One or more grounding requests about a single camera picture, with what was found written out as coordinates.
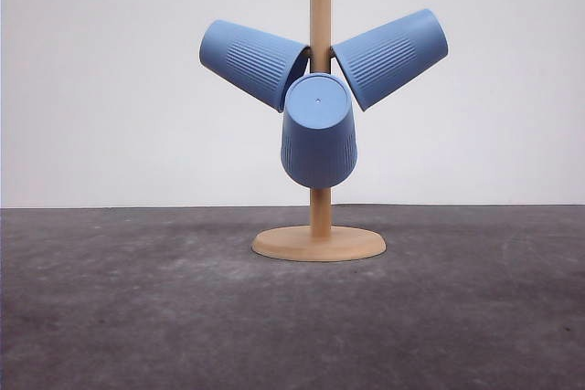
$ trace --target blue cup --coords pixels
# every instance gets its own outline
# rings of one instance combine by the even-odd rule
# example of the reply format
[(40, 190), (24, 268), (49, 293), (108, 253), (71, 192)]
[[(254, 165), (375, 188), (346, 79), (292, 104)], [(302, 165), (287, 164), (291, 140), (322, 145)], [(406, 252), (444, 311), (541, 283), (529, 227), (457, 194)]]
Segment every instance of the blue cup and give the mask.
[(300, 78), (308, 57), (303, 43), (224, 20), (207, 29), (199, 60), (223, 79), (282, 111), (286, 90)]
[(339, 66), (363, 111), (447, 55), (435, 15), (423, 9), (333, 45)]
[(286, 93), (281, 161), (298, 184), (312, 188), (343, 182), (357, 160), (351, 95), (341, 79), (312, 73)]

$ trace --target upside-down cup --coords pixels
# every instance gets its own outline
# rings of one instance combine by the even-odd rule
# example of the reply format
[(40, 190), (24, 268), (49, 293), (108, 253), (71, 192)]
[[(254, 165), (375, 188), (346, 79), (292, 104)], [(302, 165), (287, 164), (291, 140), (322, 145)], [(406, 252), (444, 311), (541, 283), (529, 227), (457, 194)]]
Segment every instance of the upside-down cup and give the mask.
[(343, 182), (356, 166), (351, 95), (341, 79), (313, 73), (297, 79), (286, 94), (281, 161), (298, 184), (312, 188)]

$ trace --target round wooden base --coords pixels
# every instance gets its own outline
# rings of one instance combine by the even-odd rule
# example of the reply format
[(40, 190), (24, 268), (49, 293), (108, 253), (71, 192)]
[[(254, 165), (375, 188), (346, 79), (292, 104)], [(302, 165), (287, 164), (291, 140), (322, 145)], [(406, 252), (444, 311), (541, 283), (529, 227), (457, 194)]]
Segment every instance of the round wooden base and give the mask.
[(330, 237), (312, 237), (309, 226), (297, 226), (259, 233), (252, 249), (269, 258), (335, 262), (379, 255), (386, 243), (378, 233), (361, 228), (333, 226)]

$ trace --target gray concrete floor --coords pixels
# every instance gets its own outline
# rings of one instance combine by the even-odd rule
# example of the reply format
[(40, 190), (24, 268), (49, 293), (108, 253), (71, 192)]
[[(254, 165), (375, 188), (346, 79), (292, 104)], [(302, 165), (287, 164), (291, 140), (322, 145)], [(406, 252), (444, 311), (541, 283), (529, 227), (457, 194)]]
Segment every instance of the gray concrete floor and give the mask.
[(3, 211), (3, 388), (585, 388), (585, 206), (336, 206), (388, 251), (250, 251), (306, 216)]

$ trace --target white wall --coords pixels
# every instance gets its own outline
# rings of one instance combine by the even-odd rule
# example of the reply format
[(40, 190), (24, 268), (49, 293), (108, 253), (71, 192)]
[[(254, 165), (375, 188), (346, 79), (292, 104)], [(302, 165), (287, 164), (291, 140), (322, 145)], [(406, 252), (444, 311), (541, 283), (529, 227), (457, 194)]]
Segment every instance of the white wall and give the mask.
[[(282, 116), (197, 51), (215, 18), (307, 41), (308, 0), (3, 1), (3, 206), (306, 203)], [(585, 203), (585, 2), (334, 0), (334, 41), (423, 7), (450, 55), (355, 105), (334, 202)]]

